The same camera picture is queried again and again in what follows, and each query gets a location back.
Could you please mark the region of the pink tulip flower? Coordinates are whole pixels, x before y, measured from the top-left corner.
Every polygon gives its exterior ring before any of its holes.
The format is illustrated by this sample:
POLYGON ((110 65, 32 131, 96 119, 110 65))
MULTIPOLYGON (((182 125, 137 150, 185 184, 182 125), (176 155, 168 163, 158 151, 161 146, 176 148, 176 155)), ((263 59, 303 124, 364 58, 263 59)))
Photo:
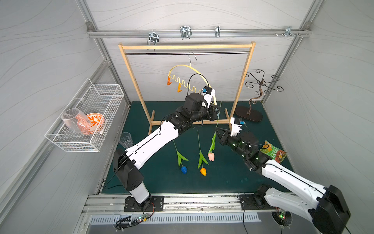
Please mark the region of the pink tulip flower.
MULTIPOLYGON (((218 119, 217 119, 217 123, 216 123, 216 127, 218 127, 218 120, 219 120, 219 117, 220 117, 220 113, 218 114, 218 119)), ((215 149, 215 142, 216 142, 216 132, 214 132, 214 135, 211 139, 211 146, 210 146, 210 149, 208 151, 208 159, 209 161, 214 161, 215 159, 215 155, 214 155, 214 149, 215 149)))

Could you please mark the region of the orange tulip flower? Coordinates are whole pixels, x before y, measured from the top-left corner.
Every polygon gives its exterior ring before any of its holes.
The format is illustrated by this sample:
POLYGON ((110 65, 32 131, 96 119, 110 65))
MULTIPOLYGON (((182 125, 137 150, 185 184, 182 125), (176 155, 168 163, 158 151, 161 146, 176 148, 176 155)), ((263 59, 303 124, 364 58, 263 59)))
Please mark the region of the orange tulip flower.
POLYGON ((197 136, 198 136, 198 145, 199 145, 199 161, 198 161, 198 169, 200 170, 200 173, 203 176, 207 175, 206 168, 204 167, 204 164, 209 165, 208 161, 204 157, 202 150, 201 150, 201 143, 200 143, 200 136, 199 136, 199 131, 197 131, 197 136))

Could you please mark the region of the blue tulip flower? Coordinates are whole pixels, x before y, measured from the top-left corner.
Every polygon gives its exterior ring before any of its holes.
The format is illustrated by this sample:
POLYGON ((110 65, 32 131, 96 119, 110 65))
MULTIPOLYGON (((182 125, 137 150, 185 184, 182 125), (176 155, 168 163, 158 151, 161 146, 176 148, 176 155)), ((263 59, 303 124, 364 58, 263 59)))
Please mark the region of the blue tulip flower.
POLYGON ((187 173, 187 167, 183 165, 183 161, 189 161, 186 157, 184 157, 177 149, 175 141, 173 141, 173 145, 176 151, 177 159, 178 159, 178 167, 183 174, 187 173))

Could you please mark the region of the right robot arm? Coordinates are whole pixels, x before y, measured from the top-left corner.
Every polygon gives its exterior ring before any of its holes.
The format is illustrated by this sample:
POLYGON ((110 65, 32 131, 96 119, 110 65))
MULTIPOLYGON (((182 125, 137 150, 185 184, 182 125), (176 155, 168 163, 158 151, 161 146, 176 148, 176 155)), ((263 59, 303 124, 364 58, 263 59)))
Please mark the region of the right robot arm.
POLYGON ((249 132, 235 135, 230 130, 219 127, 215 132, 218 142, 242 156, 250 171, 291 191, 291 194, 287 194, 264 185, 256 192, 261 205, 277 207, 303 217, 313 223, 322 234, 341 234, 348 229, 346 225, 351 213, 339 188, 314 183, 285 168, 258 150, 258 142, 249 132))

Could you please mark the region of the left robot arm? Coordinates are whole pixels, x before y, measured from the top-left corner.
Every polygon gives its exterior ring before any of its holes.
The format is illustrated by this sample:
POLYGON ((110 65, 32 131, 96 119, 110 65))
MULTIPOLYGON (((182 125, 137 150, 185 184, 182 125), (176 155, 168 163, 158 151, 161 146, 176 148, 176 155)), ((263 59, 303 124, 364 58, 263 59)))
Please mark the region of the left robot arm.
POLYGON ((114 153, 113 168, 115 176, 128 191, 139 208, 147 209, 151 203, 151 195, 144 184, 141 169, 147 160, 170 141, 189 130, 195 122, 214 121, 220 108, 212 104, 215 90, 203 88, 201 93, 190 93, 183 106, 167 115, 160 127, 139 143, 114 153))

